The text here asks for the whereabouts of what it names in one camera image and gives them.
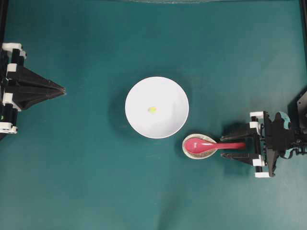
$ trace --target green tabletop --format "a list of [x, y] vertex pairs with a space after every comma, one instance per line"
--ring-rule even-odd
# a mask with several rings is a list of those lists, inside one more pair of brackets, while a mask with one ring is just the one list
[[[181, 150], [186, 135], [218, 139], [250, 111], [287, 112], [307, 85], [298, 0], [11, 0], [5, 42], [67, 95], [19, 113], [19, 133], [0, 143], [1, 230], [306, 229], [306, 157], [256, 179], [221, 152]], [[125, 117], [129, 89], [150, 76], [189, 98], [169, 138], [142, 137]]]

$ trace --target spoon handle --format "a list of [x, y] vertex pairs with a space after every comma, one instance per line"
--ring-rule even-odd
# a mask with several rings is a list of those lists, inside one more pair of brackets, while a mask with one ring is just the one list
[[215, 144], [217, 149], [233, 149], [233, 150], [241, 150], [245, 149], [246, 145], [244, 142], [238, 142], [238, 143], [217, 143]]

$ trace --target teal mat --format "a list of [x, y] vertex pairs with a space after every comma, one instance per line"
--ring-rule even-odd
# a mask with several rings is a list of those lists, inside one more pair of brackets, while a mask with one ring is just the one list
[[[11, 0], [5, 41], [67, 95], [21, 112], [18, 135], [1, 141], [0, 229], [306, 228], [306, 157], [261, 180], [219, 153], [181, 150], [186, 135], [219, 138], [250, 111], [287, 112], [307, 85], [298, 0]], [[149, 76], [189, 97], [170, 138], [144, 138], [125, 118], [129, 89]]]

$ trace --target white bowl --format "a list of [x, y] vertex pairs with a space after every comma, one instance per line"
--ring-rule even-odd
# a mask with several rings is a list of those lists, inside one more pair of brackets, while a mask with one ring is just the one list
[[183, 89], [163, 77], [145, 78], [126, 98], [126, 117], [135, 131], [148, 138], [166, 138], [178, 132], [189, 115]]

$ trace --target pink spoon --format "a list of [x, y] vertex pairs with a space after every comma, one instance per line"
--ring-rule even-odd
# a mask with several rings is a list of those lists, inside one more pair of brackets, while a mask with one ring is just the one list
[[199, 154], [209, 150], [245, 149], [245, 143], [212, 143], [199, 138], [191, 138], [184, 143], [184, 147], [189, 153]]

